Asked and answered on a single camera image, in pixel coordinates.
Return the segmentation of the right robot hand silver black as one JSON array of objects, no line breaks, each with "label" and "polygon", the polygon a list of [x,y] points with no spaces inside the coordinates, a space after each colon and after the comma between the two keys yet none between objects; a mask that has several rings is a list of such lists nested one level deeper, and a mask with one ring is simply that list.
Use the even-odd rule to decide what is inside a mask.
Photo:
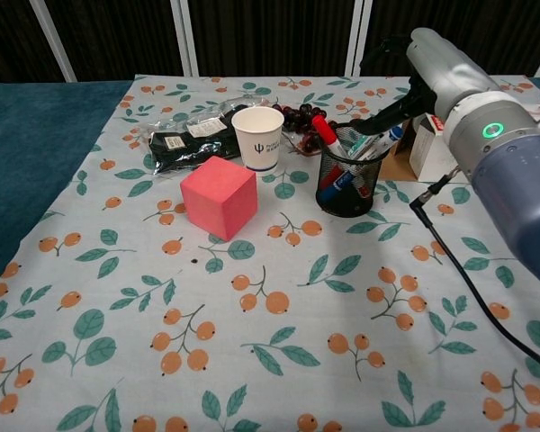
[{"label": "right robot hand silver black", "polygon": [[384,55],[399,55],[408,60],[409,90],[367,120],[337,124],[336,132],[352,128],[363,135],[375,135],[424,113],[444,120],[466,96],[499,88],[471,58],[429,28],[417,28],[408,37],[383,39],[363,57],[360,65],[364,67]]}]

